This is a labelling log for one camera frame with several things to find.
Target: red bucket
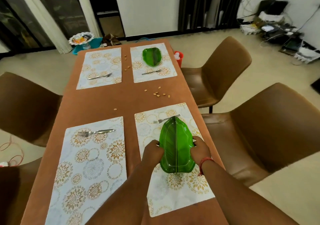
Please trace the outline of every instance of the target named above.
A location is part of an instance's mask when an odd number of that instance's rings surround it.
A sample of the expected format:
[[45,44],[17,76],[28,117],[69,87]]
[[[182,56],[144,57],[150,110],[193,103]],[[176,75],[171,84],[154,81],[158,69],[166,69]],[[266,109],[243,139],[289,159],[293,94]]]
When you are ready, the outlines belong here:
[[181,64],[182,64],[182,59],[183,59],[183,54],[180,51],[175,51],[174,53],[179,53],[179,57],[180,59],[177,60],[179,67],[181,68]]

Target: green plate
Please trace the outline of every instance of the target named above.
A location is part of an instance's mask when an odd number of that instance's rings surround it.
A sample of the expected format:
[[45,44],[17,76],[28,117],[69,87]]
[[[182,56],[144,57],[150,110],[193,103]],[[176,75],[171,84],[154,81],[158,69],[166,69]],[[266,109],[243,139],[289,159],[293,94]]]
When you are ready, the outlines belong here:
[[166,173],[189,173],[195,162],[190,148],[194,146],[188,126],[178,117],[171,117],[162,126],[159,146],[164,149],[160,165]]
[[144,49],[142,58],[149,66],[157,66],[161,61],[161,51],[158,48]]

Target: tabletop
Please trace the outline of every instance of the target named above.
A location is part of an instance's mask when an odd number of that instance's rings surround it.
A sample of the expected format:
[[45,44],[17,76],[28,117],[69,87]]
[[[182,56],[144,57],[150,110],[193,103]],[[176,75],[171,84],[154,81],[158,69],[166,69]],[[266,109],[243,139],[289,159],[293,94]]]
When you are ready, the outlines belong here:
[[[176,69],[177,76],[134,83],[132,67],[127,68],[128,66],[131,66],[130,47],[156,43],[165,43],[169,56]],[[32,187],[21,225],[44,225],[46,221],[63,138],[65,130],[69,127],[123,116],[126,170],[127,175],[129,176],[136,165],[141,162],[134,114],[186,102],[204,141],[210,148],[212,158],[223,167],[208,129],[178,63],[174,58],[169,41],[166,39],[144,41],[134,44],[112,46],[108,47],[108,49],[117,47],[122,48],[122,82],[101,87],[76,90],[86,52],[105,50],[106,48],[91,49],[78,53],[38,174]],[[158,88],[158,86],[161,86],[161,89],[170,95],[170,98],[155,98],[153,94],[146,94],[144,91],[145,89],[150,89],[150,91],[152,91],[152,87]],[[153,218],[149,215],[146,199],[142,224],[178,225],[200,224],[203,222],[219,225],[227,224],[215,198]]]

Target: person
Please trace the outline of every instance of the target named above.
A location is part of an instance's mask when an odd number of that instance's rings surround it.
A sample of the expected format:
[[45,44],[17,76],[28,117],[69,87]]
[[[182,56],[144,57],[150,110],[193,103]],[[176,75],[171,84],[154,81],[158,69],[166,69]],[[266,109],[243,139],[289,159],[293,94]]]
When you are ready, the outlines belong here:
[[[194,162],[200,165],[204,158],[211,158],[210,150],[200,137],[194,136],[193,139],[195,146],[190,149],[190,154]],[[164,154],[158,144],[153,140],[145,147],[141,163],[87,224],[141,224],[151,174]],[[201,168],[230,225],[298,225],[214,161],[204,161]]]

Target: person's right arm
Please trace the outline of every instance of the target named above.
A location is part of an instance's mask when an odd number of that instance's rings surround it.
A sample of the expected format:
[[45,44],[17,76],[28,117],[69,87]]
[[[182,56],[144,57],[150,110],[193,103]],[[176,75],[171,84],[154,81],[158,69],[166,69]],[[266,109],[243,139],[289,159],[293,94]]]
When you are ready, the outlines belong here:
[[[190,154],[196,164],[210,157],[206,143],[193,137],[196,146]],[[217,163],[207,160],[202,171],[230,225],[298,225],[279,208],[228,174]]]

